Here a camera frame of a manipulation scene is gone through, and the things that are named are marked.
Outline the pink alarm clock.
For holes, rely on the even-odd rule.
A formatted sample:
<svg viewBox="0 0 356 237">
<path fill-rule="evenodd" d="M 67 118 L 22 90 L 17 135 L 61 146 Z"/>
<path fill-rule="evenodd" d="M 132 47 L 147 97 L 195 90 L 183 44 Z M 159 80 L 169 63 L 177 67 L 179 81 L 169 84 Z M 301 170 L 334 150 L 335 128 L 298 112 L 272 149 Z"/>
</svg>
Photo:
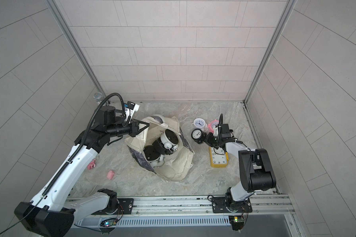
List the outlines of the pink alarm clock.
<svg viewBox="0 0 356 237">
<path fill-rule="evenodd" d="M 219 121 L 216 119 L 216 120 L 213 120 L 212 122 L 210 122 L 208 124 L 208 130 L 210 133 L 214 133 L 215 129 L 217 128 L 219 124 Z"/>
</svg>

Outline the black alarm clock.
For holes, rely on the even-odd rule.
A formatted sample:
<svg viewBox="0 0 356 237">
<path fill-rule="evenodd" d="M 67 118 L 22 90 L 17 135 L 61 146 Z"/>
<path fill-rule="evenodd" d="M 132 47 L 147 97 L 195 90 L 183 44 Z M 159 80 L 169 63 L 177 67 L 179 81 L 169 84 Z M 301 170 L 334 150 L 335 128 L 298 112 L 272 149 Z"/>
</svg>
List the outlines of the black alarm clock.
<svg viewBox="0 0 356 237">
<path fill-rule="evenodd" d="M 192 131 L 191 137 L 197 144 L 202 144 L 205 141 L 206 133 L 197 128 Z"/>
</svg>

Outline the yellow rectangular alarm clock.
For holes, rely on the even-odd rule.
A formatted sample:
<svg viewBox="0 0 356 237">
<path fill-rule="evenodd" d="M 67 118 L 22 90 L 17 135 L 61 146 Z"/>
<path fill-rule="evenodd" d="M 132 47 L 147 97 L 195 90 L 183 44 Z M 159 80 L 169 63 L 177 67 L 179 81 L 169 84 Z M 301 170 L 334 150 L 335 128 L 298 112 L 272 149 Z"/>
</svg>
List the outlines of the yellow rectangular alarm clock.
<svg viewBox="0 0 356 237">
<path fill-rule="evenodd" d="M 209 147 L 210 165 L 213 168 L 225 168 L 228 165 L 228 153 L 222 148 Z"/>
</svg>

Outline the white twin-bell alarm clock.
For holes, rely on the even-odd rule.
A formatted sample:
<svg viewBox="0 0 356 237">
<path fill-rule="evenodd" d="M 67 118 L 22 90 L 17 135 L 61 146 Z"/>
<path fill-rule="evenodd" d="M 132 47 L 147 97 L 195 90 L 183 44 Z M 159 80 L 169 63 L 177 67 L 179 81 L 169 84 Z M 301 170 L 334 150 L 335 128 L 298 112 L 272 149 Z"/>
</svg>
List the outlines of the white twin-bell alarm clock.
<svg viewBox="0 0 356 237">
<path fill-rule="evenodd" d="M 196 118 L 193 122 L 193 125 L 197 128 L 202 130 L 203 132 L 207 132 L 208 131 L 208 125 L 205 122 L 204 119 L 202 118 Z"/>
</svg>

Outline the large white twin-bell clock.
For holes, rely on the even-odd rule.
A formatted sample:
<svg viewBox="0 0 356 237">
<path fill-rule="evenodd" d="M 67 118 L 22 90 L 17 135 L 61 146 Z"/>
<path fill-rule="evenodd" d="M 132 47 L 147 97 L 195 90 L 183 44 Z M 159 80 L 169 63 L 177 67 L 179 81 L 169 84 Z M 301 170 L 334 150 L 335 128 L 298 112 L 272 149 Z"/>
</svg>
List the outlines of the large white twin-bell clock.
<svg viewBox="0 0 356 237">
<path fill-rule="evenodd" d="M 165 150 L 175 152 L 179 147 L 179 138 L 170 129 L 166 129 L 164 132 L 162 132 L 162 135 L 160 136 L 160 140 Z"/>
</svg>

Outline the beige canvas tote bag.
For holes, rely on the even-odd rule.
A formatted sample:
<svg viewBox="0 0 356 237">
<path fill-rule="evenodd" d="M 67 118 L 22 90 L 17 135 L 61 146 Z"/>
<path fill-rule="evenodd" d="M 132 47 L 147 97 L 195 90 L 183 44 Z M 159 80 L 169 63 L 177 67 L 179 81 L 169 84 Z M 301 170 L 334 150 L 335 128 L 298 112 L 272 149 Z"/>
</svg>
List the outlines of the beige canvas tote bag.
<svg viewBox="0 0 356 237">
<path fill-rule="evenodd" d="M 195 152 L 186 140 L 176 117 L 152 115 L 141 120 L 149 127 L 125 144 L 142 168 L 167 181 L 182 181 L 192 167 Z"/>
</svg>

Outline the large black round clock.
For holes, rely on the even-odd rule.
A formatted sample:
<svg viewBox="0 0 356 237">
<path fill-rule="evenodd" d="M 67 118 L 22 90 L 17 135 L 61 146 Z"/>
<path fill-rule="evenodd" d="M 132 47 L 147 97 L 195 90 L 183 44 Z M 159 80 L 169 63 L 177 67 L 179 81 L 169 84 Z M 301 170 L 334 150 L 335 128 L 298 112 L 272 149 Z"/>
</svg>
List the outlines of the large black round clock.
<svg viewBox="0 0 356 237">
<path fill-rule="evenodd" d="M 171 155 L 172 151 L 170 149 L 165 148 L 164 144 L 162 143 L 161 139 L 158 138 L 157 140 L 155 140 L 152 143 L 152 146 L 154 147 L 154 149 L 162 154 L 162 155 Z"/>
</svg>

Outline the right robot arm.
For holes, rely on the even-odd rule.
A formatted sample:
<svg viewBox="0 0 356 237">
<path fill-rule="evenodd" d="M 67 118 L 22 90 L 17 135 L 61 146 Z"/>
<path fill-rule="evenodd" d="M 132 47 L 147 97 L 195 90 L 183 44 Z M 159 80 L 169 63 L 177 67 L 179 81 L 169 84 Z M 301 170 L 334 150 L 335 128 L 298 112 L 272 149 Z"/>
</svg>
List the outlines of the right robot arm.
<svg viewBox="0 0 356 237">
<path fill-rule="evenodd" d="M 204 142 L 238 158 L 240 181 L 228 188 L 224 197 L 211 198 L 215 213 L 251 212 L 249 198 L 256 191 L 267 191 L 276 187 L 276 176 L 267 150 L 250 149 L 242 141 L 229 135 L 226 138 L 215 138 L 209 133 Z"/>
</svg>

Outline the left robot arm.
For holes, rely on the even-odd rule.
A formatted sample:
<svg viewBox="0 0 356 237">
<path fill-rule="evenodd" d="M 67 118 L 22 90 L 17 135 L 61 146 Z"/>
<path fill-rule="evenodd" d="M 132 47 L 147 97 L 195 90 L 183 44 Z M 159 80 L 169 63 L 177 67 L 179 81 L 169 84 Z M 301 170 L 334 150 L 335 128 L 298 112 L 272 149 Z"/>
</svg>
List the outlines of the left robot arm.
<svg viewBox="0 0 356 237">
<path fill-rule="evenodd" d="M 113 106 L 98 106 L 88 127 L 75 140 L 70 154 L 30 202 L 21 202 L 14 214 L 27 231 L 44 237 L 63 237 L 79 220 L 101 211 L 119 213 L 117 193 L 100 189 L 94 195 L 75 204 L 66 200 L 89 163 L 111 144 L 111 138 L 121 140 L 124 135 L 135 137 L 149 127 L 149 123 L 133 119 L 139 105 L 128 102 L 117 110 Z"/>
</svg>

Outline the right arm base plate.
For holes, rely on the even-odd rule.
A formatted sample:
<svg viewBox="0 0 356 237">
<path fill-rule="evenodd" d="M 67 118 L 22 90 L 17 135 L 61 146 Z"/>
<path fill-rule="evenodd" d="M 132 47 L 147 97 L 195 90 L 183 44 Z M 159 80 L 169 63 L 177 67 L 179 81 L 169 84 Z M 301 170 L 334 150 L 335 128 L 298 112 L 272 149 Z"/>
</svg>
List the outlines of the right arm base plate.
<svg viewBox="0 0 356 237">
<path fill-rule="evenodd" d="M 252 205 L 249 199 L 244 201 L 234 201 L 230 197 L 215 197 L 209 195 L 207 200 L 211 202 L 214 213 L 251 213 Z"/>
</svg>

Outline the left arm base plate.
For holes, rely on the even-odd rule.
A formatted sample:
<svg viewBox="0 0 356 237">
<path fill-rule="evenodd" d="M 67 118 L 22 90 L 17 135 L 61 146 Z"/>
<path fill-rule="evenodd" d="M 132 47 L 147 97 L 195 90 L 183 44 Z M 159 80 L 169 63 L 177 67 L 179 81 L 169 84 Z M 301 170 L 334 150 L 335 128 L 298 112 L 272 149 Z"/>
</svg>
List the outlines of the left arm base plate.
<svg viewBox="0 0 356 237">
<path fill-rule="evenodd" d="M 104 210 L 96 211 L 92 213 L 92 215 L 115 215 L 115 214 L 129 215 L 132 213 L 133 205 L 134 205 L 133 198 L 119 198 L 117 200 L 117 205 L 114 210 L 109 210 L 108 208 L 106 208 Z"/>
</svg>

